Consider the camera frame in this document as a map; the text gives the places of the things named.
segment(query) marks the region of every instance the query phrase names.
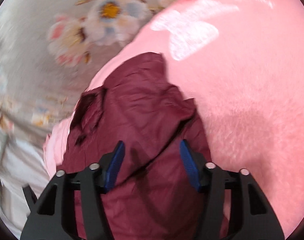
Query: bed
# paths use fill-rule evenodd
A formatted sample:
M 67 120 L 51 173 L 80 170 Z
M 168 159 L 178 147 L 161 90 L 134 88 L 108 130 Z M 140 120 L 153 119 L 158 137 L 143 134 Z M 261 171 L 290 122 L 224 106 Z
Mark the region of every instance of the bed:
M 111 55 L 116 55 L 120 49 L 120 46 L 114 47 L 113 51 L 111 52 L 109 50 L 109 52 Z M 100 64 L 93 69 L 93 73 L 96 73 L 111 57 L 112 56 L 108 56 L 106 59 L 100 59 Z M 97 61 L 95 54 L 93 54 L 93 61 Z M 85 85 L 83 86 L 85 87 L 80 85 L 74 96 L 69 98 L 69 102 L 67 102 L 67 100 L 64 101 L 64 98 L 61 100 L 64 105 L 67 105 L 65 114 L 71 112 L 79 97 L 79 91 L 85 90 L 86 85 L 92 78 L 92 74 L 84 76 L 84 78 Z M 3 120 L 3 125 L 5 125 L 7 129 L 10 129 L 10 119 L 11 115 L 9 114 L 9 121 L 6 119 Z M 36 120 L 38 122 L 44 121 L 43 119 L 39 119 L 40 118 Z M 24 225 L 24 220 L 26 219 L 24 214 L 28 213 L 28 209 L 22 195 L 21 186 L 29 183 L 36 194 L 39 195 L 49 181 L 49 176 L 44 168 L 40 142 L 42 141 L 41 138 L 44 138 L 46 133 L 51 131 L 51 124 L 46 128 L 42 127 L 38 130 L 35 130 L 32 126 L 27 127 L 27 129 L 29 132 L 35 133 L 35 136 L 31 138 L 28 143 L 23 139 L 26 134 L 24 129 L 21 131 L 23 134 L 22 139 L 13 139 L 13 137 L 7 136 L 0 130 L 0 239 L 15 239 L 14 236 L 19 237 L 20 230 Z M 31 179 L 30 174 L 37 174 L 37 176 L 35 176 L 37 179 Z M 288 239 L 304 239 L 304 220 Z

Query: crumpled maroon clothing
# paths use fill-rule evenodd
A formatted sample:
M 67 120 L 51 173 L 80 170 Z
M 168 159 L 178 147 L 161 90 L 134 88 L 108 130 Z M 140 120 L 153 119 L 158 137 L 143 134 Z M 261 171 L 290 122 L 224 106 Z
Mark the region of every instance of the crumpled maroon clothing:
M 82 94 L 71 123 L 58 168 L 68 173 L 98 162 L 119 140 L 125 143 L 116 187 L 102 195 L 116 240 L 192 239 L 203 208 L 179 152 L 180 141 L 187 139 L 211 160 L 203 124 L 193 99 L 183 100 L 165 72 L 160 54 L 127 60 L 103 86 Z M 80 194 L 75 205 L 78 233 L 86 238 Z

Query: burgundy cloth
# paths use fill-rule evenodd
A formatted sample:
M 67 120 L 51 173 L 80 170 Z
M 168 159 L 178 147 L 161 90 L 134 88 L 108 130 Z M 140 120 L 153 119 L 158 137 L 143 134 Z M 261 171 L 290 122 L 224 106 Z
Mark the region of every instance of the burgundy cloth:
M 116 187 L 102 196 L 115 239 L 189 240 L 203 197 L 188 182 L 182 139 L 211 160 L 193 99 L 183 100 L 167 82 L 162 55 L 144 53 L 119 66 L 103 86 L 82 94 L 58 169 L 81 171 L 124 141 Z M 79 236 L 86 238 L 79 194 L 75 205 Z

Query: ridged blue pad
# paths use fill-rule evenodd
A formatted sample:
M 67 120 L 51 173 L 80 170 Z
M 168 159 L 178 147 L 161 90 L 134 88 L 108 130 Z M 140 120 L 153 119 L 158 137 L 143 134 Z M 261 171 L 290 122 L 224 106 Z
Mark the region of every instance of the ridged blue pad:
M 184 141 L 181 141 L 180 143 L 180 155 L 183 161 L 185 172 L 189 177 L 190 184 L 197 191 L 199 191 L 201 189 L 201 183 L 199 181 L 199 171 Z
M 124 156 L 125 156 L 125 145 L 123 142 L 121 142 L 115 151 L 110 166 L 106 171 L 106 181 L 104 185 L 106 192 L 109 192 L 111 189 L 114 188 L 117 174 L 119 173 L 119 170 L 121 168 Z

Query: blue rubber fingertip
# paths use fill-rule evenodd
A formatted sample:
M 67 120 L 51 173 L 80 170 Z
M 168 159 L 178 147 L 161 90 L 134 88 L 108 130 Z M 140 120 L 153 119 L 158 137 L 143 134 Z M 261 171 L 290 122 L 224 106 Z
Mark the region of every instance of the blue rubber fingertip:
M 201 189 L 201 183 L 199 181 L 199 171 L 193 158 L 189 152 L 189 149 L 184 141 L 180 143 L 180 155 L 183 161 L 185 172 L 188 175 L 190 184 L 199 191 Z
M 124 156 L 125 145 L 123 142 L 121 142 L 113 156 L 110 166 L 106 171 L 106 181 L 104 186 L 106 192 L 109 192 L 114 188 L 117 179 L 117 174 L 119 173 L 119 170 L 121 168 Z

